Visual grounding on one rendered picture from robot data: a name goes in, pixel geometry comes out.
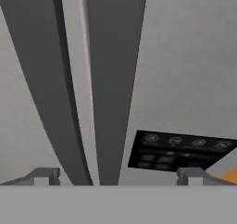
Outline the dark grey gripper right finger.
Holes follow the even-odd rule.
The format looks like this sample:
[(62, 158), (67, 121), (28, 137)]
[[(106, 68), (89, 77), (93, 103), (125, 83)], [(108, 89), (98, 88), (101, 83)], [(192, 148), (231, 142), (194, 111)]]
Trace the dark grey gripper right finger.
[(182, 186), (223, 186), (233, 182), (215, 178), (201, 168), (179, 168), (177, 184)]

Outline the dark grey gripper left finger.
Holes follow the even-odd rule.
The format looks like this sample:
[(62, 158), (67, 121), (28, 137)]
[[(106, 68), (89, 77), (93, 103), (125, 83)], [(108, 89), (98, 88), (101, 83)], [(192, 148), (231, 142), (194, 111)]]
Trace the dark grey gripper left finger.
[(59, 177), (60, 168), (36, 168), (24, 177), (0, 183), (0, 186), (58, 186), (60, 184)]

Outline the orange round object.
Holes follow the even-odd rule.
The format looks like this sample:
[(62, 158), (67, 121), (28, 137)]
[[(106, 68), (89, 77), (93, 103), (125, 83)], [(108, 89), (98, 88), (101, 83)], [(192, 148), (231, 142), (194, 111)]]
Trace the orange round object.
[(222, 179), (237, 184), (237, 168), (225, 173)]

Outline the grey fridge door with panel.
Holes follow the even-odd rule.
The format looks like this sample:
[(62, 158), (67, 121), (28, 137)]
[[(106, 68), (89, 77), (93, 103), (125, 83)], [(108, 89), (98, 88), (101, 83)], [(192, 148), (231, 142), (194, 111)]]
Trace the grey fridge door with panel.
[(146, 0), (117, 185), (237, 168), (237, 0)]

